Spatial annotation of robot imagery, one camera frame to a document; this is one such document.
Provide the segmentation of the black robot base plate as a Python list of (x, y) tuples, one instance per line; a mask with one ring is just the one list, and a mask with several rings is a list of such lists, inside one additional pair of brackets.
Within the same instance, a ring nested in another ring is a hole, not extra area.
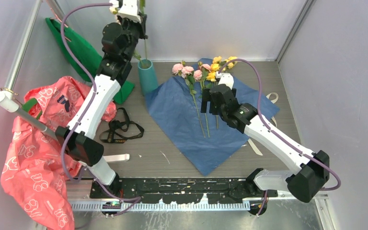
[(261, 200), (264, 192), (245, 178), (122, 178), (123, 198), (140, 196), (144, 204), (236, 204), (246, 198)]

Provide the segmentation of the yellow rose stem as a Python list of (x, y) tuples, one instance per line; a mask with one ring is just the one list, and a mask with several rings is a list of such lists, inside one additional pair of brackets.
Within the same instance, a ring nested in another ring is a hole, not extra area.
[(222, 69), (221, 72), (229, 72), (236, 64), (237, 61), (227, 64), (229, 61), (237, 59), (236, 56), (228, 57), (227, 59), (222, 59), (221, 56), (214, 57), (212, 60), (211, 71), (207, 74), (207, 82), (209, 83), (209, 88), (218, 84), (217, 72), (226, 64), (226, 67)]

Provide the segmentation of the blue paper bouquet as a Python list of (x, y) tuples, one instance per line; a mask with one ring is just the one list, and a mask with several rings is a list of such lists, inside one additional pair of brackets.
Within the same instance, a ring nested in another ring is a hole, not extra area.
[(161, 85), (145, 97), (148, 115), (141, 148), (151, 177), (247, 176), (256, 168), (284, 169), (266, 148), (257, 155), (248, 137), (220, 118), (199, 112), (200, 96), (191, 96), (171, 62), (155, 63)]

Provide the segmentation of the teal ceramic vase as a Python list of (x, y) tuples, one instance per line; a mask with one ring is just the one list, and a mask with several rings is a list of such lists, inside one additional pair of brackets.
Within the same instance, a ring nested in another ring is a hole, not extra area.
[(146, 95), (158, 88), (159, 83), (157, 80), (156, 71), (154, 69), (153, 63), (150, 60), (142, 59), (138, 63), (138, 76), (143, 95)]

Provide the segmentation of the pink flower stem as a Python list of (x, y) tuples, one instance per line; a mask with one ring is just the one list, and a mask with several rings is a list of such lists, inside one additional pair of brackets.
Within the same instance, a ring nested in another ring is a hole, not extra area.
[(202, 134), (203, 134), (204, 137), (206, 137), (205, 131), (204, 131), (204, 128), (203, 128), (203, 124), (202, 124), (202, 121), (201, 121), (201, 117), (200, 117), (200, 114), (199, 114), (199, 109), (198, 109), (198, 106), (197, 106), (196, 98), (195, 98), (195, 95), (196, 95), (195, 69), (192, 66), (187, 66), (185, 64), (185, 62), (182, 61), (181, 63), (177, 63), (177, 64), (173, 65), (172, 74), (177, 75), (177, 76), (181, 76), (184, 79), (184, 81), (185, 81), (185, 83), (186, 83), (186, 85), (189, 89), (189, 92), (190, 92), (190, 94), (193, 98), (193, 102), (194, 102), (194, 105), (195, 105), (195, 108), (196, 108), (198, 121), (200, 123), (200, 127), (201, 127), (201, 130), (202, 130)]
[[(205, 101), (204, 99), (206, 98), (206, 85), (205, 85), (205, 81), (207, 79), (208, 74), (210, 73), (210, 66), (208, 64), (204, 64), (201, 61), (198, 62), (198, 69), (194, 71), (193, 74), (193, 78), (195, 82), (198, 82), (200, 85), (200, 96), (199, 98), (201, 99), (201, 105), (205, 105)], [(206, 121), (206, 128), (207, 128), (207, 134), (205, 134), (204, 131), (204, 126), (203, 123), (201, 121), (201, 115), (200, 112), (202, 112), (201, 110), (197, 111), (197, 116), (199, 118), (199, 122), (201, 125), (201, 130), (202, 130), (202, 134), (204, 137), (210, 137), (210, 132), (209, 132), (209, 126), (208, 126), (208, 119), (207, 119), (207, 115), (206, 112), (203, 112), (203, 114), (205, 115), (205, 121)]]

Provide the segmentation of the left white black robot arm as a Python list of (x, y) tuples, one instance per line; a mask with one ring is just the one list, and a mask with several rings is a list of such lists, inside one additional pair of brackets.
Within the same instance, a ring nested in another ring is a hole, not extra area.
[(136, 20), (118, 16), (118, 22), (107, 24), (102, 32), (104, 56), (96, 71), (96, 76), (75, 59), (88, 77), (92, 87), (82, 106), (66, 127), (58, 127), (55, 134), (62, 143), (62, 149), (88, 167), (102, 185), (102, 192), (109, 198), (119, 195), (121, 186), (117, 173), (111, 169), (103, 156), (104, 147), (94, 137), (98, 125), (113, 97), (124, 85), (131, 69), (131, 59), (140, 39), (146, 39), (146, 16)]

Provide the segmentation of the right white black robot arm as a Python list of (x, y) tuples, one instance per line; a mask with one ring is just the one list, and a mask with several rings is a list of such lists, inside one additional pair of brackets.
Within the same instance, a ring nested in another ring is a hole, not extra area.
[(247, 191), (258, 197), (265, 190), (288, 191), (301, 202), (310, 202), (330, 178), (330, 157), (320, 150), (300, 146), (281, 132), (249, 103), (240, 104), (236, 90), (219, 84), (202, 92), (201, 112), (219, 115), (231, 128), (258, 141), (277, 156), (287, 170), (269, 171), (256, 169), (247, 183)]

